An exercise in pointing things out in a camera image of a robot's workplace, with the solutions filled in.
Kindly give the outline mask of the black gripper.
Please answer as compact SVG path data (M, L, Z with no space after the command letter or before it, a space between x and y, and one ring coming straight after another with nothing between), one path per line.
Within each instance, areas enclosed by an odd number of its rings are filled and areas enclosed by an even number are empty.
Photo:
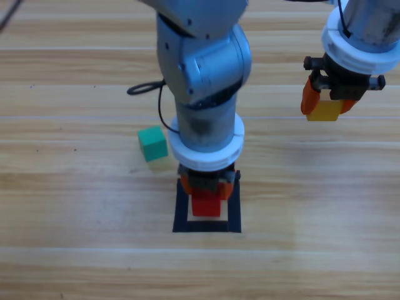
M384 75L373 77L340 66L326 53L323 57L306 56L304 69L311 70L302 90L301 112L311 114L318 105L322 90L330 90L331 100L340 100L340 114L351 110L366 91L381 91L386 85Z
M192 194L193 189L217 191L220 200L228 200L231 196L234 183L241 178L240 170L230 165L217 171L196 171L179 165L177 173L186 194Z

